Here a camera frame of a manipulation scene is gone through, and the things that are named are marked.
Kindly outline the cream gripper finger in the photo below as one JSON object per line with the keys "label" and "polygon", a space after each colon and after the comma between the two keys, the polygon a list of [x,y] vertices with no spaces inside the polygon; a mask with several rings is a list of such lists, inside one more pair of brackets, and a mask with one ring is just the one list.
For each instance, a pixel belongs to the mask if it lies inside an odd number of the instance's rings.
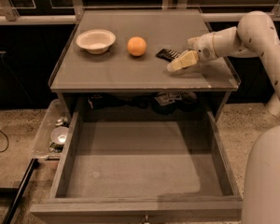
{"label": "cream gripper finger", "polygon": [[192,37],[192,38],[189,38],[188,39],[188,44],[189,44],[189,46],[191,47],[191,48],[193,48],[194,47],[194,45],[199,41],[199,37],[197,36],[197,37]]}
{"label": "cream gripper finger", "polygon": [[184,51],[167,65],[167,70],[169,72],[179,71],[181,69],[193,66],[198,61],[199,56],[195,50]]}

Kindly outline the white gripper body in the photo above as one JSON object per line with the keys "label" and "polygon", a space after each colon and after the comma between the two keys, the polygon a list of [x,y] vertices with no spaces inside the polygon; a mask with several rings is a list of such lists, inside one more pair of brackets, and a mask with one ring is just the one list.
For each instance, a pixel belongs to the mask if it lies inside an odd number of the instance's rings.
{"label": "white gripper body", "polygon": [[213,33],[199,36],[194,44],[194,50],[198,52],[202,62],[212,61],[216,58],[213,46]]}

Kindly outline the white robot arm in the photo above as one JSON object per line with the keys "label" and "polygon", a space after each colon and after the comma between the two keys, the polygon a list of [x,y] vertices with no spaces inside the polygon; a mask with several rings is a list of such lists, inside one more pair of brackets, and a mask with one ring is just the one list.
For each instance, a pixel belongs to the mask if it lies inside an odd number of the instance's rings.
{"label": "white robot arm", "polygon": [[[170,72],[225,56],[260,58],[280,102],[280,39],[264,12],[245,14],[238,25],[188,40],[190,50],[167,65]],[[280,224],[280,126],[251,148],[245,170],[241,224]]]}

